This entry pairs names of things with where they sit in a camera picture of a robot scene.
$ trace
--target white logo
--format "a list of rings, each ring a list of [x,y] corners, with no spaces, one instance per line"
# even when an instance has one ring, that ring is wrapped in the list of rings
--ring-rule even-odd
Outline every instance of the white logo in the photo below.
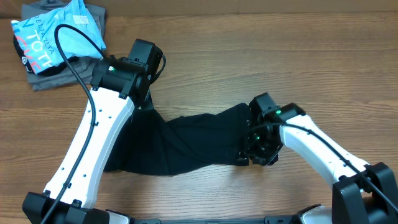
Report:
[[[26,65],[26,63],[27,63],[27,58],[26,58],[26,57],[22,57],[22,63],[23,63],[24,65]]]

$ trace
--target cable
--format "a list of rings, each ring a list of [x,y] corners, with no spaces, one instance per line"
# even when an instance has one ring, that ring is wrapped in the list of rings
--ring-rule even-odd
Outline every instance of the cable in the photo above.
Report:
[[[355,166],[352,165],[352,163],[349,160],[344,158],[344,156],[342,156],[333,146],[331,146],[331,144],[329,144],[326,140],[324,140],[317,133],[315,133],[311,129],[307,129],[307,128],[304,128],[304,127],[301,127],[301,126],[298,126],[298,125],[287,124],[287,123],[262,124],[262,125],[255,126],[255,127],[251,128],[248,132],[255,131],[257,129],[261,129],[261,128],[266,127],[266,126],[287,126],[287,127],[291,127],[291,128],[297,128],[297,129],[305,131],[305,132],[307,132],[309,134],[312,134],[319,141],[321,141],[323,144],[325,144],[332,152],[334,152],[336,154],[336,156],[339,157],[345,164],[347,164],[347,166],[349,168],[351,168],[355,173],[357,173],[360,176],[360,178],[362,178],[370,186],[370,188],[372,188],[372,190],[375,193],[377,193],[387,204],[389,204],[395,210],[396,214],[398,214],[398,208],[391,202],[391,200],[389,198],[387,198],[387,196],[385,196],[383,194],[383,192],[381,192],[381,190],[378,189],[367,177],[365,177],[365,175],[361,171],[359,171],[357,168],[355,168]]]
[[[97,47],[97,45],[86,35],[84,34],[82,31],[78,30],[77,28],[74,28],[73,26],[70,25],[66,25],[66,24],[60,24],[55,28],[55,44],[57,45],[58,51],[60,52],[61,57],[63,58],[64,62],[66,63],[66,65],[68,66],[68,68],[70,69],[70,71],[72,72],[72,74],[75,76],[75,78],[77,79],[78,83],[81,85],[81,87],[84,89],[87,97],[88,97],[88,101],[90,102],[90,106],[91,106],[91,125],[90,125],[90,129],[88,130],[88,134],[86,137],[86,141],[79,153],[79,156],[77,157],[77,160],[75,162],[75,164],[73,165],[67,180],[65,181],[65,183],[62,186],[62,189],[60,191],[60,193],[58,194],[57,198],[55,199],[54,203],[52,204],[52,206],[50,207],[50,209],[48,210],[48,212],[45,214],[43,220],[41,221],[41,224],[44,224],[49,217],[51,216],[52,212],[54,211],[55,207],[57,206],[57,204],[59,203],[59,201],[61,201],[62,195],[65,193],[65,191],[67,190],[67,188],[70,185],[70,181],[81,161],[81,158],[83,157],[88,143],[90,142],[91,139],[91,135],[93,135],[93,131],[94,131],[94,127],[95,127],[95,118],[96,118],[96,111],[95,111],[95,104],[94,104],[94,99],[90,93],[90,91],[87,89],[87,86],[84,84],[83,80],[80,78],[79,74],[77,74],[76,70],[72,67],[72,65],[69,63],[67,57],[65,56],[65,53],[63,53],[63,50],[61,48],[60,45],[60,41],[58,38],[58,32],[62,27],[66,27],[69,29],[72,29],[76,32],[78,32],[80,35],[82,35],[85,39],[87,39],[94,47],[95,49],[97,49],[97,51],[102,55],[102,57],[105,57],[105,54],[101,51],[101,49],[99,47]]]
[[[164,54],[162,54],[162,58],[163,58],[163,66],[159,70],[159,72],[156,73],[156,75],[154,77],[154,81],[152,81],[150,84],[154,83],[157,80],[157,78],[159,78],[160,74],[163,72],[164,67],[166,66],[166,56]]]

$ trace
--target wood surface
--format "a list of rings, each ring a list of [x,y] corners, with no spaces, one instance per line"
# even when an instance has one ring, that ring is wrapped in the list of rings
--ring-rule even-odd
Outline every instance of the wood surface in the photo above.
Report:
[[[21,17],[22,4],[37,1],[39,0],[1,0],[0,18]],[[396,0],[84,0],[84,2],[106,8],[109,16],[398,11]]]
[[[0,20],[0,223],[28,223],[75,135],[87,99],[78,85],[33,92]],[[166,119],[219,113],[268,91],[295,102],[336,142],[398,174],[398,12],[110,17],[107,54],[136,38],[167,56],[151,86]],[[259,218],[331,205],[331,191],[296,153],[271,167],[209,166],[174,177],[104,174],[96,208],[136,218]]]

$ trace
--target wooden table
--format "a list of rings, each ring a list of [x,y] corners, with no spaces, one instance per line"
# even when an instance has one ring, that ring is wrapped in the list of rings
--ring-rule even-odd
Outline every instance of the wooden table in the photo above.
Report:
[[[0,223],[27,223],[26,193],[41,192],[80,123],[78,85],[33,92],[0,20]],[[219,113],[265,91],[295,102],[344,148],[398,174],[398,12],[111,17],[107,54],[136,38],[167,56],[152,85],[166,119]],[[174,177],[104,174],[97,208],[136,218],[259,218],[331,204],[331,192],[296,153],[271,167],[209,166]]]

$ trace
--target black pants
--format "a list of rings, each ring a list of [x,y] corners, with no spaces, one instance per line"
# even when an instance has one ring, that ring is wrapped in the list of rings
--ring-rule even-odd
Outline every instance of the black pants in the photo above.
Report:
[[[176,175],[208,166],[246,166],[237,160],[246,145],[249,107],[242,103],[220,114],[180,117],[168,122],[155,109],[136,110],[122,128],[104,171]]]

